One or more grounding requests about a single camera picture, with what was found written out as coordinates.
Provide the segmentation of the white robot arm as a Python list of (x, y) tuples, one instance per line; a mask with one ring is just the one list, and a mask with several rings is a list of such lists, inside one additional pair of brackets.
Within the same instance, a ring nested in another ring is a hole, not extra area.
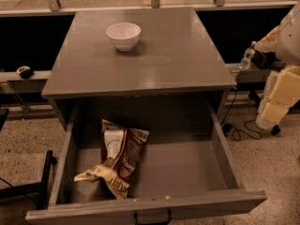
[(287, 65), (280, 72), (270, 73), (259, 106), (257, 126), (271, 129), (300, 100), (300, 2), (255, 45), (255, 50), (274, 53)]

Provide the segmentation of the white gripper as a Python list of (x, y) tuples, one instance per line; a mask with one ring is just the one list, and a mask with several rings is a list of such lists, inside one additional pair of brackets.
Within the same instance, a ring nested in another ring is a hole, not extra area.
[[(261, 53), (274, 53), (277, 46), (278, 27), (273, 28), (265, 37), (254, 46)], [(289, 109), (300, 100), (300, 67), (288, 66), (280, 72), (272, 71), (267, 78), (263, 98), (269, 98), (277, 104), (276, 115), (282, 113), (280, 121)]]

